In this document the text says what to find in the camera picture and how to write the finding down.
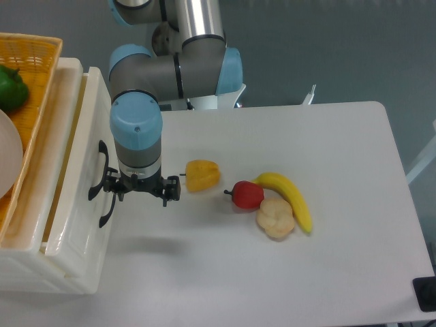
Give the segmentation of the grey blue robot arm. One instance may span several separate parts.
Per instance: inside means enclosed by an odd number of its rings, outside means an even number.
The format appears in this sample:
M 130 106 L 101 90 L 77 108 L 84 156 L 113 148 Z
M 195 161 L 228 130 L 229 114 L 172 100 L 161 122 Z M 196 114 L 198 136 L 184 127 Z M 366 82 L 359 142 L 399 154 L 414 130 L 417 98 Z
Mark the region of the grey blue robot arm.
M 178 50 L 159 55 L 126 44 L 110 56 L 110 130 L 118 168 L 105 167 L 89 192 L 149 193 L 164 202 L 177 201 L 177 176 L 161 175 L 161 102 L 220 96 L 243 87 L 240 53 L 226 44 L 217 1 L 111 1 L 115 19 L 127 26 L 166 22 L 180 40 Z

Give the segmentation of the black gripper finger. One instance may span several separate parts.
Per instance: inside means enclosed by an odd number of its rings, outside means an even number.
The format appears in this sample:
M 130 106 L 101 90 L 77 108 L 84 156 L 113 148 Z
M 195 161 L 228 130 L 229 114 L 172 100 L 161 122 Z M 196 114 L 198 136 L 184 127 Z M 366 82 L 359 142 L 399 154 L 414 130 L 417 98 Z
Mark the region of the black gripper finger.
M 163 207 L 167 207 L 168 202 L 179 201 L 181 197 L 181 184 L 178 176 L 169 176 L 159 182 L 159 197 L 162 199 Z
M 119 202 L 124 200 L 125 194 L 128 192 L 121 178 L 121 174 L 118 170 L 111 167 L 108 167 L 105 172 L 103 190 L 106 193 L 113 193 L 119 199 Z

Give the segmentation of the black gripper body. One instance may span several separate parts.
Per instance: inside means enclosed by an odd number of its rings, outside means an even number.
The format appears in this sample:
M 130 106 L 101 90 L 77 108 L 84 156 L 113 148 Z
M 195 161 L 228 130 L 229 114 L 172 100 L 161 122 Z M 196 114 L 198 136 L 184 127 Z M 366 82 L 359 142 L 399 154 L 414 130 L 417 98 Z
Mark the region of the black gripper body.
M 157 198 L 162 198 L 164 195 L 163 177 L 161 175 L 161 168 L 156 173 L 147 178 L 137 178 L 132 180 L 132 177 L 120 172 L 119 185 L 117 195 L 123 197 L 123 194 L 131 191 L 149 193 Z

